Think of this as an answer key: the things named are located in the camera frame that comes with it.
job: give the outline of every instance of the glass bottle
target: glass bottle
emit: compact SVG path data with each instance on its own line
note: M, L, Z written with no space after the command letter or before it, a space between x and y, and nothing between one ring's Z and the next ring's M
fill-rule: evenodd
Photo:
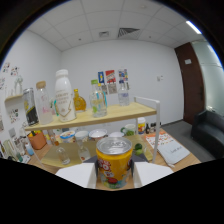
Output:
M104 117L107 115L107 107L105 96L101 90L98 89L98 80L91 81L92 92L89 95L90 105L92 107L93 117Z
M59 146L59 142L58 141L55 141L54 144L56 146ZM58 154L58 157L59 157L59 159L60 159L62 164L66 165L66 164L70 163L70 159L69 159L68 154L66 153L64 148L58 147L56 149L56 153Z
M129 94L128 90L124 86L124 80L120 80L120 89L118 90L118 100L120 106L128 106L129 105Z
M107 107L107 97L106 97L106 93L102 89L101 83L98 83L98 89L99 89L99 91L103 92L103 95L104 95L104 98L105 98L106 107Z
M37 88L36 102L40 124L48 124L53 121L49 103L49 97L45 87L46 87L45 81L36 83Z
M86 101L79 96L78 89L74 89L74 105L76 112L84 112L86 110Z

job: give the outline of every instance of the ceiling light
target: ceiling light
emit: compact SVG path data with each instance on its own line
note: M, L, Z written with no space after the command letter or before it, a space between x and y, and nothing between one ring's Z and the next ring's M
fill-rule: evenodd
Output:
M190 21L186 21L186 23L197 33L197 34L201 34L200 30L195 27Z

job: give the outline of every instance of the white bottle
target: white bottle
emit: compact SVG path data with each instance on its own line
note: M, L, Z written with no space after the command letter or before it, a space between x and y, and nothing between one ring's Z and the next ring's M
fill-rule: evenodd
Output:
M61 122L68 122L76 118L73 102L73 90L68 79L68 70L56 72L55 96Z
M118 90L119 104L120 106L128 106L129 105L128 90L125 88L123 80L120 80L119 83L121 85L120 89Z

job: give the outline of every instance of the box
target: box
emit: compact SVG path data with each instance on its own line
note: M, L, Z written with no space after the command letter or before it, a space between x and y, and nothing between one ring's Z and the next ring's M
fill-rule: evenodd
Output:
M40 132L37 135L28 138L33 149L42 149L47 144L43 132Z

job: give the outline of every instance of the yellow bottle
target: yellow bottle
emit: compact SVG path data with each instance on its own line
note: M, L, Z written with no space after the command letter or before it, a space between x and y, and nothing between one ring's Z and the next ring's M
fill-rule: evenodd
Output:
M75 110L76 112L83 112L86 110L86 101L79 96L78 89L74 89L74 105L75 105Z

